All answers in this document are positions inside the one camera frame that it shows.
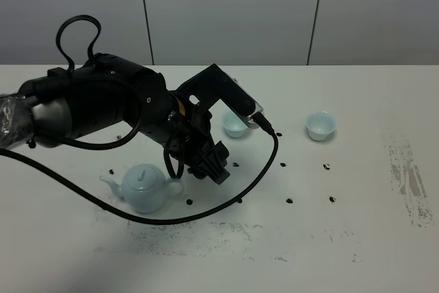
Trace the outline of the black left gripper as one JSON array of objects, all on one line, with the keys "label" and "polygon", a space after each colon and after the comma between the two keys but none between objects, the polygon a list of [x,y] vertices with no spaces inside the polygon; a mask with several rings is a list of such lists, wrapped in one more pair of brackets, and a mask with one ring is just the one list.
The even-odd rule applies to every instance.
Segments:
[{"label": "black left gripper", "polygon": [[171,158],[178,161],[178,169],[189,166],[189,172],[197,179],[209,177],[217,185],[221,185],[228,177],[225,169],[229,151],[219,141],[214,144],[210,134],[211,115],[193,115],[194,103],[187,98],[171,92],[174,109],[168,117],[171,122],[171,133],[164,145],[164,159],[167,169],[173,169]]}]

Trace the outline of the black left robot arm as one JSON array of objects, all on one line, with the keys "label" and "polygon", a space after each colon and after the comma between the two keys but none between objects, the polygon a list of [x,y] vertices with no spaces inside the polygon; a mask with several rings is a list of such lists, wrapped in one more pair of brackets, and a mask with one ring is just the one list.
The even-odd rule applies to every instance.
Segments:
[{"label": "black left robot arm", "polygon": [[97,54],[75,71],[50,69],[7,97],[12,120],[3,122],[10,138],[2,146],[65,144],[98,150],[80,138],[126,122],[132,131],[102,144],[102,150],[117,148],[141,133],[163,147],[166,163],[177,160],[178,168],[169,169],[171,176],[181,177],[188,167],[196,178],[220,184],[229,175],[229,153],[212,138],[210,108],[224,97],[228,82],[228,76],[211,65],[169,90],[161,73],[119,56]]}]

